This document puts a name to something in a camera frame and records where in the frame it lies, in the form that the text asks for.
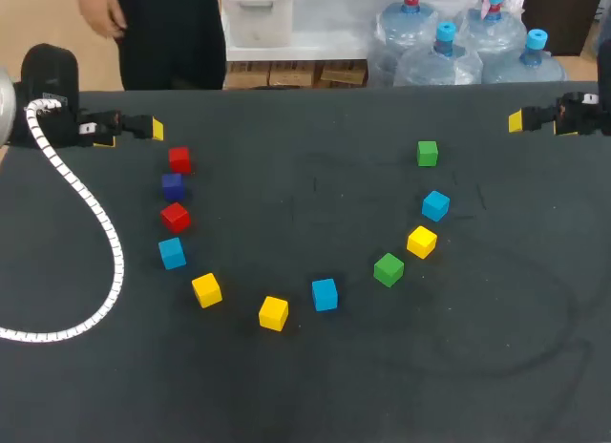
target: water bottle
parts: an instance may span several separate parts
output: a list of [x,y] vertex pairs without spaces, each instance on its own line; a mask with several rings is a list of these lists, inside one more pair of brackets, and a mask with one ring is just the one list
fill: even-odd
[[377,16],[369,48],[369,86],[391,87],[399,58],[409,47],[434,40],[437,13],[420,0],[390,4]]
[[547,32],[531,30],[526,49],[513,50],[484,66],[482,83],[558,82],[568,80],[566,71],[544,52]]
[[481,83],[482,62],[476,52],[453,43],[456,25],[437,27],[434,44],[407,50],[397,65],[395,86],[471,85]]
[[504,0],[488,0],[490,9],[482,19],[481,9],[470,9],[456,41],[477,51],[484,64],[495,55],[522,49],[526,27],[519,18],[501,10]]

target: light blue cube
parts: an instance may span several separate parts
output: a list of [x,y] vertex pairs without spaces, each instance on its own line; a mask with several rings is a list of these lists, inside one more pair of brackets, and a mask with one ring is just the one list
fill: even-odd
[[159,252],[161,252],[161,259],[165,269],[174,269],[187,264],[179,238],[172,238],[171,240],[159,243]]
[[448,214],[448,209],[450,209],[450,199],[436,191],[430,192],[422,203],[422,215],[434,222],[439,222]]
[[318,312],[337,308],[337,288],[335,281],[324,279],[312,283],[312,298]]

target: block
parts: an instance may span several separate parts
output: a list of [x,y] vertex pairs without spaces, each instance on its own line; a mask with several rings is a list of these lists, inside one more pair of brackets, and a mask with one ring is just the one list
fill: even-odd
[[288,317],[288,302],[274,297],[265,297],[259,311],[259,324],[270,330],[282,331]]
[[437,191],[430,192],[422,202],[422,215],[434,222],[439,222],[448,214],[448,209],[450,209],[450,199]]
[[173,173],[191,174],[191,157],[186,147],[176,147],[168,151],[170,169]]
[[386,287],[392,287],[401,276],[405,265],[392,254],[386,254],[373,266],[373,277]]
[[418,142],[418,166],[436,166],[439,151],[434,140],[421,140]]
[[172,238],[159,243],[159,252],[165,269],[174,269],[187,264],[179,238]]
[[514,114],[509,116],[509,132],[510,133],[519,133],[523,130],[522,127],[522,110],[520,109]]
[[153,139],[163,140],[163,123],[153,117]]
[[337,309],[337,287],[332,279],[314,281],[312,283],[312,298],[318,312]]
[[408,250],[421,259],[426,259],[436,244],[437,235],[424,226],[419,226],[408,236]]
[[191,224],[191,217],[182,205],[175,202],[161,211],[161,221],[177,235]]
[[221,288],[214,274],[208,273],[191,281],[201,307],[209,307],[222,301]]
[[182,174],[164,174],[161,177],[163,196],[168,202],[182,201],[185,190]]

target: yellow cube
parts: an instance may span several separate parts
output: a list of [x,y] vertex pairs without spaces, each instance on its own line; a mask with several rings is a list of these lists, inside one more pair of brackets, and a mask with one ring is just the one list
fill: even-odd
[[408,250],[415,256],[421,259],[426,259],[427,256],[435,249],[437,244],[437,235],[431,230],[427,230],[424,226],[419,226],[408,237]]
[[198,297],[201,307],[209,307],[222,300],[221,288],[214,274],[209,273],[194,279],[191,284],[195,295]]
[[288,302],[274,297],[265,297],[263,306],[259,311],[259,324],[261,327],[282,331],[284,322],[288,317]]

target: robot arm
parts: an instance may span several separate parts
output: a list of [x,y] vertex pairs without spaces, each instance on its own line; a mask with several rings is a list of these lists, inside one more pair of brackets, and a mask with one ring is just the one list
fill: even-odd
[[88,113],[79,108],[78,64],[74,55],[41,44],[26,54],[21,82],[13,84],[0,69],[0,147],[34,147],[25,110],[36,99],[54,99],[61,108],[38,111],[41,129],[57,148],[113,147],[116,136],[127,131],[136,138],[163,140],[163,125],[153,116],[125,116],[121,111]]

